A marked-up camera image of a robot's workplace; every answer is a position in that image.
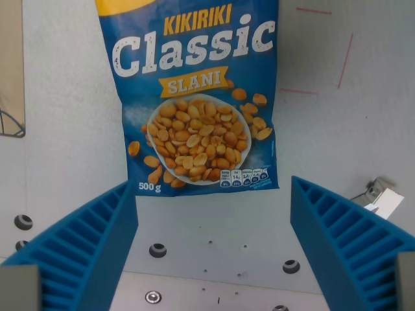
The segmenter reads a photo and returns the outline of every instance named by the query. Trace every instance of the blue package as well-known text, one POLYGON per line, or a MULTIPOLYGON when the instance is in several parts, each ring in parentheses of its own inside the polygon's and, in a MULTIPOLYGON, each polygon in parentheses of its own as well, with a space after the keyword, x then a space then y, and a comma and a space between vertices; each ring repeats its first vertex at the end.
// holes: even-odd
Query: blue package
POLYGON ((136 195, 277 189, 278 1, 96 5, 136 195))

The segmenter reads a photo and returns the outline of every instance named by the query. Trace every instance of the bowl of peanuts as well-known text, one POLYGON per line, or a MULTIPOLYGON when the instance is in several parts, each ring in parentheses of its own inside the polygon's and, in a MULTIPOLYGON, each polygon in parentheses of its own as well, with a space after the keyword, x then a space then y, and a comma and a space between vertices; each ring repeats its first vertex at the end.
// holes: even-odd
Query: bowl of peanuts
POLYGON ((252 143, 242 114, 205 94, 160 104, 148 120, 147 135, 163 166, 193 185, 217 183, 221 170, 241 167, 252 143))

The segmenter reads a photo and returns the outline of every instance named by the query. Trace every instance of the red marking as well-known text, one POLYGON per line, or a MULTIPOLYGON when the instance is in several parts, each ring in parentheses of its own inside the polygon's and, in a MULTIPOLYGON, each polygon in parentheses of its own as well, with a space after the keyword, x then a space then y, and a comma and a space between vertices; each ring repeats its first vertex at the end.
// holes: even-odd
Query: red marking
POLYGON ((299 94, 307 94, 307 95, 318 95, 316 92, 310 92, 310 91, 301 91, 299 89, 279 89, 279 91, 282 92, 288 92, 288 93, 299 93, 299 94))
POLYGON ((349 42, 348 52, 347 52, 347 54, 346 54, 346 59, 344 60, 344 65, 343 65, 342 75, 340 76, 340 81, 338 82, 338 86, 337 86, 337 88, 338 88, 338 89, 340 89, 340 85, 341 85, 342 80, 343 80, 344 70, 345 70, 345 68, 346 68, 346 64, 347 64, 347 62, 348 62, 349 52, 350 52, 350 47, 351 47, 351 42, 352 42, 352 41, 353 41, 353 33, 351 34, 351 37, 350 37, 350 42, 349 42))
POLYGON ((304 11, 304 12, 311 12, 311 13, 327 14, 327 15, 331 15, 332 14, 329 11, 312 10, 311 8, 297 8, 297 10, 298 11, 304 11))

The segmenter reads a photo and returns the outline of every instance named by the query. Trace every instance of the yellow label banner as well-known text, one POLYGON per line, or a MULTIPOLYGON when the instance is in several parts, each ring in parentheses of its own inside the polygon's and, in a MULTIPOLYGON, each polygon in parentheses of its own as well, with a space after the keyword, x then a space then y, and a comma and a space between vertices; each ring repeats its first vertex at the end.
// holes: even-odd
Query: yellow label banner
POLYGON ((99 16, 110 16, 133 11, 155 0, 95 0, 99 16))
POLYGON ((228 66, 222 66, 204 69, 182 76, 159 79, 163 87, 163 92, 161 92, 160 97, 177 97, 207 89, 227 87, 228 83, 225 79, 227 70, 228 66))

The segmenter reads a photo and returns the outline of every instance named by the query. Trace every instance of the gray block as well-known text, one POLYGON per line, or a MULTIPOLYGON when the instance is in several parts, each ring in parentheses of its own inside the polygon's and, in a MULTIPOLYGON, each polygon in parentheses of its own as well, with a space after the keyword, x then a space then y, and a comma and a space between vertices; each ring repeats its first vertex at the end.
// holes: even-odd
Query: gray block
POLYGON ((395 279, 397 309, 399 311, 415 310, 415 252, 397 255, 395 279))
POLYGON ((0 310, 40 311, 41 303, 37 266, 0 266, 0 310))

